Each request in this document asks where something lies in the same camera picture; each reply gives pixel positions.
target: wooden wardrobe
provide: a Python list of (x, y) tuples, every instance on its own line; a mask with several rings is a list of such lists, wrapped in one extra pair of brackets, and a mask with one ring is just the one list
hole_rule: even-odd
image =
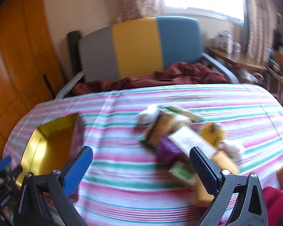
[(0, 9), (0, 159), (17, 122), (65, 83), (42, 0), (7, 0)]

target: purple package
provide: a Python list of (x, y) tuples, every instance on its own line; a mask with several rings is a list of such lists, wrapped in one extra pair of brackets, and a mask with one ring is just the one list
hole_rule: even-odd
[(160, 137), (160, 150), (156, 152), (157, 159), (159, 162), (164, 162), (170, 164), (174, 162), (178, 155), (181, 155), (183, 152), (175, 146), (169, 139), (167, 135)]

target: blue headboard panel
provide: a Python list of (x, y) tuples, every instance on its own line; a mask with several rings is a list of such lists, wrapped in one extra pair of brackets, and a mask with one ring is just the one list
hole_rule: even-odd
[(197, 19), (179, 16), (162, 16), (156, 19), (164, 68), (172, 63), (193, 63), (202, 58), (203, 46)]

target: window sill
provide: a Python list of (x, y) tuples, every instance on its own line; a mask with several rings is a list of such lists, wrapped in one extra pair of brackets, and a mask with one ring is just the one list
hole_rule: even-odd
[(240, 19), (236, 19), (222, 13), (213, 12), (210, 10), (197, 9), (197, 8), (175, 8), (175, 7), (164, 7), (163, 9), (164, 15), (186, 15), (186, 16), (203, 16), (218, 20), (225, 20), (230, 23), (234, 23), (237, 25), (243, 25), (244, 21)]

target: wooden table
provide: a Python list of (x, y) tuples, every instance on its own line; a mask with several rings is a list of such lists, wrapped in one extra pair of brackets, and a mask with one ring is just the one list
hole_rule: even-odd
[(224, 52), (214, 47), (209, 47), (208, 51), (212, 57), (217, 56), (223, 59), (224, 61), (230, 63), (233, 66), (233, 68), (231, 69), (233, 73), (236, 72), (236, 68), (246, 68), (248, 70), (253, 70), (255, 72), (265, 72), (266, 71), (265, 66), (263, 66), (261, 62), (258, 62), (250, 58), (246, 54), (227, 53), (227, 52)]

